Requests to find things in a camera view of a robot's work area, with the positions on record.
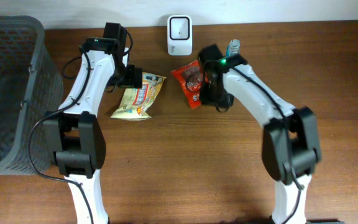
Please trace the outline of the yellow snack bag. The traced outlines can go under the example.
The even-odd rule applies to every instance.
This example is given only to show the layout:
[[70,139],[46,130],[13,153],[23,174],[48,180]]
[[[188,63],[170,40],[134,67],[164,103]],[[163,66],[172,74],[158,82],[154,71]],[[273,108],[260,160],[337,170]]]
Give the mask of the yellow snack bag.
[[152,73],[142,73],[141,88],[128,88],[124,91],[118,109],[111,119],[144,120],[150,116],[146,113],[154,103],[166,77]]

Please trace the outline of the red candy bag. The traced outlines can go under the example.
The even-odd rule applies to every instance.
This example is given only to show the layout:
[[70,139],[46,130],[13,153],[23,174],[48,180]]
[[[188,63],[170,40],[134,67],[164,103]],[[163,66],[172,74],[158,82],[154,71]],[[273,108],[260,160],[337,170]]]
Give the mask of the red candy bag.
[[203,74],[199,61],[195,60],[179,69],[171,71],[178,80],[191,109],[201,105],[200,92],[203,84]]

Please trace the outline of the blue mouthwash bottle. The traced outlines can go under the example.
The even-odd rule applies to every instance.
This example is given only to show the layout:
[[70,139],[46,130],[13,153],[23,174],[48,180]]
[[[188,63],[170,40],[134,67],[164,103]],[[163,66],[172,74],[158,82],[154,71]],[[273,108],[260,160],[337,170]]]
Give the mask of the blue mouthwash bottle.
[[237,39],[231,40],[226,49],[226,56],[228,57],[238,54],[240,51],[240,47],[241,47],[240,40]]

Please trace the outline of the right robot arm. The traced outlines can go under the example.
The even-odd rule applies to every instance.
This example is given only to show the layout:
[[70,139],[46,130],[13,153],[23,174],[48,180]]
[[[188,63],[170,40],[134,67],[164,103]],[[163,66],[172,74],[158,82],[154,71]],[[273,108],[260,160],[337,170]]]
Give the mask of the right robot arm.
[[238,99],[262,128],[262,162],[275,182],[272,223],[306,223],[306,193],[322,159],[318,124],[307,106],[274,93],[239,54],[225,57],[213,44],[200,50],[200,99],[226,112]]

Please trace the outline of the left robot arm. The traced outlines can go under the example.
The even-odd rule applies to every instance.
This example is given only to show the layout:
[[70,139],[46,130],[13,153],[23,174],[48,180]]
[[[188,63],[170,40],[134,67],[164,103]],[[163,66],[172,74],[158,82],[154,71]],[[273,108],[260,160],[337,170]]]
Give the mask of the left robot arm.
[[42,121],[50,162],[71,190],[78,223],[109,223],[100,175],[106,142],[98,123],[99,106],[109,86],[141,88],[142,69],[128,63],[132,37],[119,23],[106,23],[102,37],[80,46],[81,67],[64,102]]

